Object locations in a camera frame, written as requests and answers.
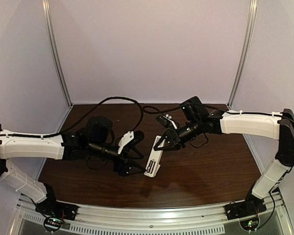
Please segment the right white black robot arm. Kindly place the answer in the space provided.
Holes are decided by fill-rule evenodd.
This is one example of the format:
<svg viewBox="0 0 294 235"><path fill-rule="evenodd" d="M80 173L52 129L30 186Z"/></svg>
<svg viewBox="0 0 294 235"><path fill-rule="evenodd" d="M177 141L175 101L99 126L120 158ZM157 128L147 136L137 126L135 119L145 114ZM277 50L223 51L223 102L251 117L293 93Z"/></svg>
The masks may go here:
<svg viewBox="0 0 294 235"><path fill-rule="evenodd" d="M157 112L157 121L166 131L155 140L156 153L176 151L201 134L244 134L266 137L279 142L277 153L246 195L243 207L258 210L264 198L294 167L294 113L257 113L226 111L201 103L197 96L179 105L187 122L177 127L172 118Z"/></svg>

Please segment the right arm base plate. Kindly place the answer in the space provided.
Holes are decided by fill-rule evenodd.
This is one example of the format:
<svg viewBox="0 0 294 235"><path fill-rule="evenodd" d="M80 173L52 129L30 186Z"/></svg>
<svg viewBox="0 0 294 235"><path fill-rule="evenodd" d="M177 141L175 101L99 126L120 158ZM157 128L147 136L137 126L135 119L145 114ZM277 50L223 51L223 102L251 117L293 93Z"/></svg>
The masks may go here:
<svg viewBox="0 0 294 235"><path fill-rule="evenodd" d="M230 202L224 206L224 210L228 220L243 218L247 216L256 215L260 212L265 212L267 210L264 201L261 200L260 203L255 201L241 201L241 202Z"/></svg>

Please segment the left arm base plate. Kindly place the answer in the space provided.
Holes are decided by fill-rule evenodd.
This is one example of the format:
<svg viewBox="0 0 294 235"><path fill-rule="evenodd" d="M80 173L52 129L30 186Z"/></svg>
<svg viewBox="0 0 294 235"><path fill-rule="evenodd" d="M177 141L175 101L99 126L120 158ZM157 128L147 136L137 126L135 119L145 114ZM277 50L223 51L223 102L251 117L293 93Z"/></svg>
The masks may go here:
<svg viewBox="0 0 294 235"><path fill-rule="evenodd" d="M56 201L53 204L35 204L36 211L45 216L53 216L59 219L74 221L78 206Z"/></svg>

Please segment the left aluminium frame post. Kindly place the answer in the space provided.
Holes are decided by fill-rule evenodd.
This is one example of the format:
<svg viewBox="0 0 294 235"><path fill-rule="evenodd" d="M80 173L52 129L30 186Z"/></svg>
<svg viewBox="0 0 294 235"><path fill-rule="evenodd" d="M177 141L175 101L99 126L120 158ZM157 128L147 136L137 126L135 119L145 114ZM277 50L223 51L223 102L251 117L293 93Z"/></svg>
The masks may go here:
<svg viewBox="0 0 294 235"><path fill-rule="evenodd" d="M59 52L57 49L57 44L56 44L56 37L54 34L53 30L53 23L52 23L52 15L51 15L51 10L50 10L50 1L49 0L42 0L42 8L43 8L43 13L44 13L44 18L46 22L46 27L47 27L47 35L49 39L49 44L50 44L50 50L52 54L52 59L54 62L54 67L55 71L57 74L57 78L59 80L60 88L62 91L62 94L64 96L64 100L66 102L67 107L72 107L72 101L69 95L69 91L67 88L67 84L64 78L61 62L60 62L60 57L59 57Z"/></svg>

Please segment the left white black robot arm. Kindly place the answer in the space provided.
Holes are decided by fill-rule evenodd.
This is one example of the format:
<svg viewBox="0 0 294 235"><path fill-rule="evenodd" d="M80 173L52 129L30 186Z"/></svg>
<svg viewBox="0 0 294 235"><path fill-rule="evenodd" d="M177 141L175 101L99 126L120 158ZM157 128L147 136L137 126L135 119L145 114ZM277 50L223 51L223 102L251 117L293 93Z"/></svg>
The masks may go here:
<svg viewBox="0 0 294 235"><path fill-rule="evenodd" d="M107 143L113 136L111 120L97 116L89 118L85 127L77 132L54 133L49 135L13 133L3 130L0 124L0 180L6 181L16 191L29 197L36 210L48 215L56 215L61 206L56 201L51 186L34 180L11 161L11 158L48 158L74 161L91 156L113 163L113 171L120 176L132 175L132 169L145 173L145 168L136 162L143 159L136 148L144 139L142 131L129 131L123 135L119 145ZM133 151L137 158L129 155Z"/></svg>

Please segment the front aluminium rail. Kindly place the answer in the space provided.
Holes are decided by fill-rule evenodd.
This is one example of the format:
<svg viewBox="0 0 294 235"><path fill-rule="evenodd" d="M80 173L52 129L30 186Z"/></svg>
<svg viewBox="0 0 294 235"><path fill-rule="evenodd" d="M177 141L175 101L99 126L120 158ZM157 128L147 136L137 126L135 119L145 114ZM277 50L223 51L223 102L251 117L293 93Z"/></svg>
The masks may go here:
<svg viewBox="0 0 294 235"><path fill-rule="evenodd" d="M288 211L280 192L265 198L266 210L229 220L226 203L174 209L129 209L79 204L74 220L66 220L57 235L292 235ZM259 219L254 232L242 225Z"/></svg>

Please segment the aluminium frame post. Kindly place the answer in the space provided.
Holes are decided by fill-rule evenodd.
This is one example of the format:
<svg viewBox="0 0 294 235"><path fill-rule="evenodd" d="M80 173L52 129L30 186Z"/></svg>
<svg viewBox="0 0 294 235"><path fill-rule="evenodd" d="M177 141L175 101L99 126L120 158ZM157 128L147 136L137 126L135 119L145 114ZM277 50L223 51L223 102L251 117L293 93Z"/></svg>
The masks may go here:
<svg viewBox="0 0 294 235"><path fill-rule="evenodd" d="M252 41L253 37L253 32L255 28L255 22L256 22L256 17L257 17L257 8L258 8L258 1L257 0L250 0L249 4L249 10L247 14L247 22L246 22L246 28L245 28L245 35L244 35L244 40L243 40L243 47L241 50L241 55L234 79L234 83L232 86L232 90L230 93L229 101L227 103L227 106L229 108L232 108L234 105L235 97L238 92L238 88L244 73L244 68L247 62L247 57L248 57L248 51L249 47Z"/></svg>
<svg viewBox="0 0 294 235"><path fill-rule="evenodd" d="M51 10L50 10L50 1L49 0L42 0L42 8L43 8L43 13L44 13L44 18L46 22L46 27L47 27L47 35L49 39L49 44L50 44L50 50L52 54L52 59L54 62L54 67L55 71L57 74L57 78L59 80L60 88L62 91L62 94L64 96L64 100L66 102L67 107L72 107L72 101L69 95L69 91L67 88L67 84L64 78L61 62L60 62L60 57L59 57L59 52L57 49L57 44L56 44L56 37L54 34L53 30L53 23L52 23L52 15L51 15Z"/></svg>

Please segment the right aluminium frame post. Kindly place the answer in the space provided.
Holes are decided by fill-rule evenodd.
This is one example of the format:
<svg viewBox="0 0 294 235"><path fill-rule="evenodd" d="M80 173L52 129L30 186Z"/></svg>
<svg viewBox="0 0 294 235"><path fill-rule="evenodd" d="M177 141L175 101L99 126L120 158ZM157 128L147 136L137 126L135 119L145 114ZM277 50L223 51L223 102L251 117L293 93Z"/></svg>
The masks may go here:
<svg viewBox="0 0 294 235"><path fill-rule="evenodd" d="M253 37L253 32L255 28L255 22L256 22L256 17L257 17L257 8L258 8L258 1L257 0L250 0L249 4L249 10L247 14L247 22L246 22L246 28L245 28L245 35L244 35L244 40L243 40L243 47L241 50L241 55L234 79L234 83L232 86L232 90L230 93L229 101L227 103L227 106L229 108L232 108L234 105L235 97L238 92L238 88L244 73L244 68L247 62L247 57L248 57L248 51L249 47L252 41Z"/></svg>

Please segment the white remote control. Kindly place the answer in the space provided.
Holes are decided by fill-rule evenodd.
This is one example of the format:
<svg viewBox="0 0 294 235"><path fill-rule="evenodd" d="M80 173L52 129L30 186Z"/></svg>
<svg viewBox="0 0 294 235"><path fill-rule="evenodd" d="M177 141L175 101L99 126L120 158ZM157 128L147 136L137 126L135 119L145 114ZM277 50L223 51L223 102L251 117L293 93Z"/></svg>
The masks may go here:
<svg viewBox="0 0 294 235"><path fill-rule="evenodd" d="M161 136L156 136L153 147L151 149L149 159L147 161L146 170L144 172L144 175L150 178L154 178L160 168L160 161L162 158L163 150L154 150L154 147L163 147L165 144L165 141L162 141L160 144L158 144L159 140L161 139Z"/></svg>

